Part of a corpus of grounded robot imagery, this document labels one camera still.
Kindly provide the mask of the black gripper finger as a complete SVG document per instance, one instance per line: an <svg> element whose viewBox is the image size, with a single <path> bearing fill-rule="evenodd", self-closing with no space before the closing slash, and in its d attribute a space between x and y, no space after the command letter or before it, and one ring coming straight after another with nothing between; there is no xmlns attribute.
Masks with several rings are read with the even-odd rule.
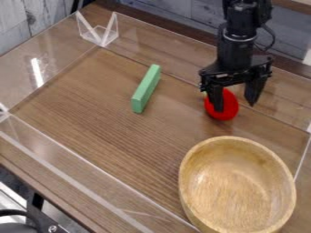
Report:
<svg viewBox="0 0 311 233"><path fill-rule="evenodd" d="M251 106L254 106L259 100L265 90L266 81L267 74L257 72L254 77L246 82L245 98Z"/></svg>
<svg viewBox="0 0 311 233"><path fill-rule="evenodd" d="M214 110L217 112L223 112L223 87L211 86L209 88L209 97L214 106Z"/></svg>

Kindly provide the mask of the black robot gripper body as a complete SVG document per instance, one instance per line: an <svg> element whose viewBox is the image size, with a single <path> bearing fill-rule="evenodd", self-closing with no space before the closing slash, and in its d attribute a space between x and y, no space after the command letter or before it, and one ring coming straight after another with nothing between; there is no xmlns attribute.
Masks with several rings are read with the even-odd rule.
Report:
<svg viewBox="0 0 311 233"><path fill-rule="evenodd" d="M246 84L255 73L273 75L274 58L255 55L254 37L233 37L222 24L218 32L217 60L199 70L201 91L209 92L211 86Z"/></svg>

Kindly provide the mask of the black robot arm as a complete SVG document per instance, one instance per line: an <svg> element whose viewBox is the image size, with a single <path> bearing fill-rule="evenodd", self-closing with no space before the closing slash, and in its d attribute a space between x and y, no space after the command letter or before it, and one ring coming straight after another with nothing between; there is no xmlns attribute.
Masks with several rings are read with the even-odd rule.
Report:
<svg viewBox="0 0 311 233"><path fill-rule="evenodd" d="M271 0L223 0L223 19L218 29L217 59L199 70L199 89L206 92L217 112L225 111L223 90L246 85L245 98L254 106L273 76L274 57L255 55L258 29L277 39L266 23L273 18Z"/></svg>

